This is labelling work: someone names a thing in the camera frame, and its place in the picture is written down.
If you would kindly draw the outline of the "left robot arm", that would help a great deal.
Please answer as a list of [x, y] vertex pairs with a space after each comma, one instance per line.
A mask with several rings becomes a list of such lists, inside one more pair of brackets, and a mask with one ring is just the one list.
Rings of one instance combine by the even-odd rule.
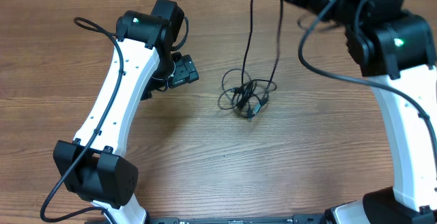
[[58, 141], [53, 159], [64, 186], [101, 212], [107, 223], [148, 223], [135, 197], [139, 177], [126, 160], [130, 127], [142, 100], [199, 78], [180, 48], [188, 19], [175, 1], [157, 0], [150, 14], [128, 10], [109, 34], [114, 46], [95, 104], [70, 142]]

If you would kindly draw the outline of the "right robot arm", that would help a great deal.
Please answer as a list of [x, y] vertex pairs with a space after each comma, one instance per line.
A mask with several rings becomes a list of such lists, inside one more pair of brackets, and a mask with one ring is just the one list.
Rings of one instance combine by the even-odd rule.
[[427, 21], [404, 0], [282, 0], [344, 26], [361, 78], [372, 89], [393, 160], [393, 185], [329, 208], [322, 223], [436, 222], [436, 48]]

